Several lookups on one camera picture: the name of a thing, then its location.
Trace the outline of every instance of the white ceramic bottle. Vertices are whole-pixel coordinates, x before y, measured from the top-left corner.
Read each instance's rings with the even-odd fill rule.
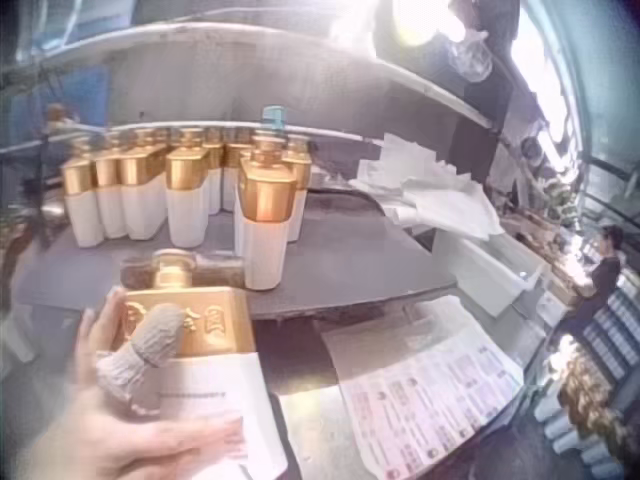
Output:
[[[127,225],[124,221],[120,175],[118,173],[122,150],[117,132],[107,134],[105,147],[93,158],[98,183],[96,188],[98,208],[107,238],[120,238],[127,234]]]
[[[289,222],[289,241],[297,242],[300,238],[304,206],[307,202],[307,189],[311,178],[311,155],[309,154],[309,137],[289,135],[287,149],[282,161],[296,177],[296,198],[293,202],[293,213]]]
[[[156,144],[151,129],[136,131],[136,146],[119,162],[127,233],[148,240],[167,218],[165,160],[168,147]]]
[[[219,128],[210,128],[206,132],[202,146],[209,150],[208,182],[209,182],[209,215],[215,215],[222,206],[222,161],[224,159],[224,143]]]
[[[182,248],[204,241],[209,221],[209,150],[202,146],[203,130],[182,129],[180,147],[167,155],[167,210],[171,242]]]
[[[104,231],[95,192],[95,170],[86,138],[73,143],[74,154],[62,165],[65,205],[79,247],[95,247]]]
[[[254,137],[241,161],[235,233],[245,261],[245,284],[270,290],[282,280],[296,178],[282,163],[284,140]]]
[[[238,169],[243,157],[251,154],[250,143],[228,143],[224,146],[224,164],[222,172],[222,209],[232,212],[236,203],[236,185]]]

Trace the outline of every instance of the white box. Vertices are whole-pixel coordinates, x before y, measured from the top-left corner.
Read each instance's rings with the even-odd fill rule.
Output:
[[[532,290],[547,263],[507,234],[488,241],[437,230],[433,258],[458,279],[458,286],[494,317],[523,291]]]

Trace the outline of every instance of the gloved finger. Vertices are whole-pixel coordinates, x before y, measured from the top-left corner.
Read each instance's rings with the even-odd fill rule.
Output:
[[[124,313],[127,292],[113,287],[107,294],[104,307],[89,335],[89,348],[93,355],[100,350],[109,350],[118,331],[118,323]]]
[[[81,386],[91,384],[93,378],[95,378],[93,373],[93,352],[89,348],[89,335],[95,319],[95,312],[88,308],[82,314],[80,326],[78,327],[74,361],[76,382]]]
[[[119,450],[126,464],[135,459],[164,457],[200,448],[217,446],[224,452],[234,449],[242,435],[242,417],[225,415],[211,419],[158,421],[145,424],[122,423]]]

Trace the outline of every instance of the shelf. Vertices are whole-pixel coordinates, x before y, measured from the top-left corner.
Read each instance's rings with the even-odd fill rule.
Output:
[[[92,249],[76,246],[65,230],[18,285],[18,302],[71,310],[100,307],[119,283],[126,259],[171,248],[165,224],[149,241],[110,240]],[[196,252],[233,248],[232,215],[210,218]],[[290,244],[282,283],[250,292],[254,320],[302,318],[353,305],[411,299],[445,291],[455,278],[384,217],[372,200],[350,192],[312,192],[300,240]]]

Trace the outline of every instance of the bottle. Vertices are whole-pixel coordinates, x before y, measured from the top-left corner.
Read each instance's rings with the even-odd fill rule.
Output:
[[[222,209],[233,212],[236,203],[238,168],[243,157],[251,155],[250,143],[228,143],[225,145],[222,172]]]
[[[222,160],[224,159],[224,143],[222,132],[218,128],[207,130],[203,146],[209,150],[208,182],[209,182],[209,215],[220,211],[222,203]]]
[[[167,174],[165,171],[166,168],[166,160],[167,154],[175,148],[172,144],[171,138],[171,130],[168,128],[156,128],[153,130],[153,145],[156,148],[162,147],[160,153],[157,155],[156,159],[159,163],[158,168],[161,170],[162,179],[164,181],[164,186],[167,186]]]
[[[204,241],[209,221],[209,150],[200,128],[182,129],[181,146],[167,155],[167,209],[171,242],[191,248]]]
[[[119,163],[127,233],[148,240],[167,218],[165,160],[167,145],[156,144],[153,130],[136,130],[136,146]]]
[[[297,242],[300,238],[304,206],[307,202],[307,189],[311,178],[312,162],[309,154],[309,137],[289,135],[289,143],[282,156],[282,161],[296,177],[296,198],[293,202],[293,213],[289,223],[289,241]]]
[[[96,189],[98,208],[107,238],[120,238],[127,234],[118,173],[118,162],[121,156],[119,134],[109,132],[106,137],[106,148],[96,154],[93,159],[98,182]]]
[[[229,286],[192,287],[196,262],[189,252],[161,250],[152,263],[153,288],[127,293],[126,314],[113,348],[131,337],[154,306],[182,307],[182,344],[176,358],[160,372],[160,416],[214,416],[239,410],[251,478],[277,478],[287,460],[256,352],[245,292]]]
[[[238,127],[235,129],[234,143],[250,144],[253,137],[253,130],[249,127]]]
[[[270,290],[282,279],[296,178],[282,160],[284,140],[254,137],[251,156],[241,161],[234,222],[251,290]]]
[[[96,198],[96,174],[89,143],[82,137],[73,142],[72,157],[62,165],[67,215],[78,246],[95,247],[104,240]]]

